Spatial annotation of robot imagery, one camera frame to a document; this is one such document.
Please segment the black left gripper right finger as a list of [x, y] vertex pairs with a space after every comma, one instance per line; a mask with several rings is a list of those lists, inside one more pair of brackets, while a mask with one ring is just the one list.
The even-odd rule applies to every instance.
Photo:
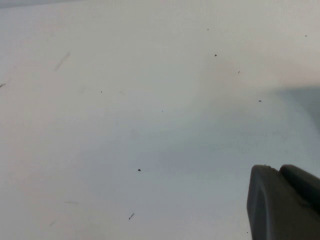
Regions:
[[315, 212], [320, 212], [320, 179], [291, 164], [283, 165], [279, 172]]

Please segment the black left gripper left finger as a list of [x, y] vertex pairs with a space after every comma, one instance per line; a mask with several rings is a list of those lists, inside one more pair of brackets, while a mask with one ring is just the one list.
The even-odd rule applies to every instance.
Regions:
[[280, 170], [252, 167], [246, 208], [254, 240], [320, 238], [320, 213], [298, 195]]

